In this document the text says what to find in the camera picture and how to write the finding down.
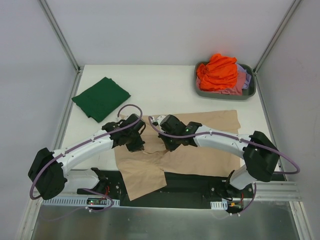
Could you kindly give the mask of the beige t shirt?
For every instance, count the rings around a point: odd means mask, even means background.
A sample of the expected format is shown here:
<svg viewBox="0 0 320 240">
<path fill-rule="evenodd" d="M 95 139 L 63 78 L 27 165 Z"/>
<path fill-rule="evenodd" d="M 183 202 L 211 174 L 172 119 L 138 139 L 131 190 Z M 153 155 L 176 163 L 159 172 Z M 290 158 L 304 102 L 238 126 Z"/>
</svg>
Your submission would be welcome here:
<svg viewBox="0 0 320 240">
<path fill-rule="evenodd" d="M 227 177 L 241 166 L 239 157 L 210 147 L 181 145 L 170 152 L 149 123 L 142 140 L 142 151 L 130 152 L 126 146 L 114 150 L 131 201 L 167 186 L 166 173 Z"/>
</svg>

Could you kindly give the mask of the green t shirt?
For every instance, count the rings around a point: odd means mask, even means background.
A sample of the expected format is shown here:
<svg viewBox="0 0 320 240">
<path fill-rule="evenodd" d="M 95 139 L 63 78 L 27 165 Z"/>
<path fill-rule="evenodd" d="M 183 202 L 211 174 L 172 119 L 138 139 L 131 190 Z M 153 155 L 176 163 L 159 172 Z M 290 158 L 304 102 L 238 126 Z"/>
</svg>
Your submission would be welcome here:
<svg viewBox="0 0 320 240">
<path fill-rule="evenodd" d="M 93 86 L 73 97 L 72 101 L 88 118 L 100 123 L 130 97 L 129 92 L 120 87 L 111 78 L 104 77 Z"/>
</svg>

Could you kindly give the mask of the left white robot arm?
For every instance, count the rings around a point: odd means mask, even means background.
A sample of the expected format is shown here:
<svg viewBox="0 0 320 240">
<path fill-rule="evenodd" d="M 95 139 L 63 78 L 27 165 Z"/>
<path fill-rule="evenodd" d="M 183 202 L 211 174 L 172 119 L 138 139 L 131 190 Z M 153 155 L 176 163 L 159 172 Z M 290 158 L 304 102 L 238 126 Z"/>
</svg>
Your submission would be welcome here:
<svg viewBox="0 0 320 240">
<path fill-rule="evenodd" d="M 40 149 L 28 171 L 32 182 L 29 197 L 50 200 L 59 195 L 71 181 L 68 173 L 92 156 L 116 147 L 126 146 L 129 152 L 144 149 L 142 133 L 146 123 L 136 114 L 118 122 L 108 122 L 96 133 L 71 146 L 56 149 Z"/>
</svg>

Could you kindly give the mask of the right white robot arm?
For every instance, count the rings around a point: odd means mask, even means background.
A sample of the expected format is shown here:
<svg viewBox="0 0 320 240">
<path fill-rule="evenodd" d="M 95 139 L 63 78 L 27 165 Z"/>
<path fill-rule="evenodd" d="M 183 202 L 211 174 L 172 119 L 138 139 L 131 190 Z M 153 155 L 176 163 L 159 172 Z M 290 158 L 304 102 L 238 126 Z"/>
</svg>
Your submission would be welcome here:
<svg viewBox="0 0 320 240">
<path fill-rule="evenodd" d="M 212 148 L 244 160 L 244 166 L 233 170 L 224 186 L 216 191 L 222 198 L 237 197 L 255 181 L 270 182 L 280 158 L 277 148 L 260 131 L 253 134 L 227 133 L 199 122 L 184 124 L 171 114 L 158 116 L 153 125 L 159 127 L 158 137 L 171 152 L 180 146 Z"/>
</svg>

